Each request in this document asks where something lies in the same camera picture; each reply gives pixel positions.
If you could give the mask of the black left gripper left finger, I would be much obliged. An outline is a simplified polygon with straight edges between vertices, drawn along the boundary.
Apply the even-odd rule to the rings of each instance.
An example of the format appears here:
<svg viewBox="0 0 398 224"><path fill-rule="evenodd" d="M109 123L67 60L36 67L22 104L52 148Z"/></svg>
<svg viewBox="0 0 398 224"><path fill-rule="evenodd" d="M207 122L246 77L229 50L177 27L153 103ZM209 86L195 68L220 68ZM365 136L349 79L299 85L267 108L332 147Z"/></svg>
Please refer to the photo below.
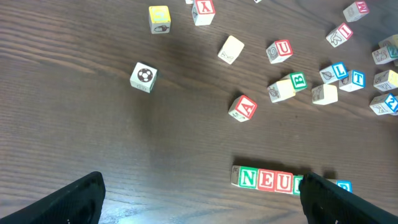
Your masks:
<svg viewBox="0 0 398 224"><path fill-rule="evenodd" d="M105 193L102 173L94 171L35 203L1 218L1 224L98 224Z"/></svg>

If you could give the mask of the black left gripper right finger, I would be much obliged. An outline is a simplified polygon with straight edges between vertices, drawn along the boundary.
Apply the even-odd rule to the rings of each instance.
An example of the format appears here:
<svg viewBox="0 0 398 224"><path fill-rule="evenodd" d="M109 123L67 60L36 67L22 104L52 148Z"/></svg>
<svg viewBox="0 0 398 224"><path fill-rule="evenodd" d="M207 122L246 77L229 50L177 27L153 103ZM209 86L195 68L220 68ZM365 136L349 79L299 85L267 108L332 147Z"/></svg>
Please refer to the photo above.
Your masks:
<svg viewBox="0 0 398 224"><path fill-rule="evenodd" d="M314 172L305 174L298 188L309 223L397 223L397 216Z"/></svg>

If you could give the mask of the blue P wooden block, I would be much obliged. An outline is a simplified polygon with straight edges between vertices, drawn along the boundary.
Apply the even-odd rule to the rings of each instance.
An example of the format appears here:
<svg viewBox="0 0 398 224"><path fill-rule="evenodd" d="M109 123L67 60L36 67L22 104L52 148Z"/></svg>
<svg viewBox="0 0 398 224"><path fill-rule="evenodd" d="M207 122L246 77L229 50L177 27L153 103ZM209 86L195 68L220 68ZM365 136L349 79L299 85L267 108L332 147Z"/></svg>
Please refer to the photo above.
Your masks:
<svg viewBox="0 0 398 224"><path fill-rule="evenodd" d="M348 180L336 180L336 179L329 179L330 182L336 184L337 186L341 187L342 189L345 189L349 192L353 192L352 188L352 183L351 181Z"/></svg>

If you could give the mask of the red E wooden block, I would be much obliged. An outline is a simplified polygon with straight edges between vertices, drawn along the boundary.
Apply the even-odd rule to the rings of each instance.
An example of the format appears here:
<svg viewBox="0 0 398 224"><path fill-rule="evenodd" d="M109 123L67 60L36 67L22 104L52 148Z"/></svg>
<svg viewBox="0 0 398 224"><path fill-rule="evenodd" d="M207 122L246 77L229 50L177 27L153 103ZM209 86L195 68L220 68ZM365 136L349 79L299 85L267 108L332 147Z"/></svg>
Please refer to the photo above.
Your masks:
<svg viewBox="0 0 398 224"><path fill-rule="evenodd" d="M257 189L266 192L275 190L275 171L259 169L257 176Z"/></svg>

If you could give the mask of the green N wooden block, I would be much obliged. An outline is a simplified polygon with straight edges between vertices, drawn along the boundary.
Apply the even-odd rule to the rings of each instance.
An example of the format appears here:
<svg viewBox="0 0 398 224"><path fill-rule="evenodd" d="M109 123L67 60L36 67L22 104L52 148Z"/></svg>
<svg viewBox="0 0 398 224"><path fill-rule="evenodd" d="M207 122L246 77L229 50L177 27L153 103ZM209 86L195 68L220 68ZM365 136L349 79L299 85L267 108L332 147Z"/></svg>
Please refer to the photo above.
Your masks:
<svg viewBox="0 0 398 224"><path fill-rule="evenodd" d="M244 189L257 188L258 169L233 165L231 168L231 184Z"/></svg>

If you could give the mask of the yellow block mid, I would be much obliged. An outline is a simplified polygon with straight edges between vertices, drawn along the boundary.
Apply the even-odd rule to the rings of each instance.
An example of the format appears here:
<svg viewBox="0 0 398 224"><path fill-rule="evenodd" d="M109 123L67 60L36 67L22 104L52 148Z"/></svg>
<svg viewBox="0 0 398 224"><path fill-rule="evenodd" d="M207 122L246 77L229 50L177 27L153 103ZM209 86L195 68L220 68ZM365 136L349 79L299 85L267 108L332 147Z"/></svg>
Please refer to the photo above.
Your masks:
<svg viewBox="0 0 398 224"><path fill-rule="evenodd" d="M375 74L373 86L381 91L396 89L398 86L397 73L393 70L386 70L384 72Z"/></svg>

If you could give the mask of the green R wooden block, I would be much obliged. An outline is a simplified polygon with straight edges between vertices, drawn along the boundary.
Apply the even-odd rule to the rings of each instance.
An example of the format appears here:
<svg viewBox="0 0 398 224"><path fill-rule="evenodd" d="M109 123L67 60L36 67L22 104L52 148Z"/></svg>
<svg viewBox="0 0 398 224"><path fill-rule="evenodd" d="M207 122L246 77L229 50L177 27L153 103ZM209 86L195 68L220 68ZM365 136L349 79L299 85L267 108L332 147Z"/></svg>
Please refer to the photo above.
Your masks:
<svg viewBox="0 0 398 224"><path fill-rule="evenodd" d="M302 179L303 179L302 175L294 176L294 178L293 178L294 186L293 186L293 192L292 192L294 195L300 195L299 185L300 185L300 182Z"/></svg>

